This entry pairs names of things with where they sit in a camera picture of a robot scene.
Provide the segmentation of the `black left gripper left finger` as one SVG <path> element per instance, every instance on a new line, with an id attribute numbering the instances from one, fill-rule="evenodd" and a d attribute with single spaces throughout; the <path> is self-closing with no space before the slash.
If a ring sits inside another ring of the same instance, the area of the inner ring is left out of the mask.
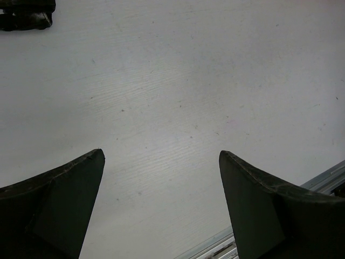
<path id="1" fill-rule="evenodd" d="M 105 155 L 94 149 L 1 188 L 1 258 L 79 258 Z"/>

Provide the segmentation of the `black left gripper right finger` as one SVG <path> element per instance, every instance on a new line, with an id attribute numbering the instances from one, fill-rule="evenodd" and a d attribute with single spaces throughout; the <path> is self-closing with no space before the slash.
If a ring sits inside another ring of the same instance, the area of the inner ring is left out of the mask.
<path id="1" fill-rule="evenodd" d="M 305 189 L 228 151 L 219 168 L 240 258 L 344 258 L 344 189 Z"/>

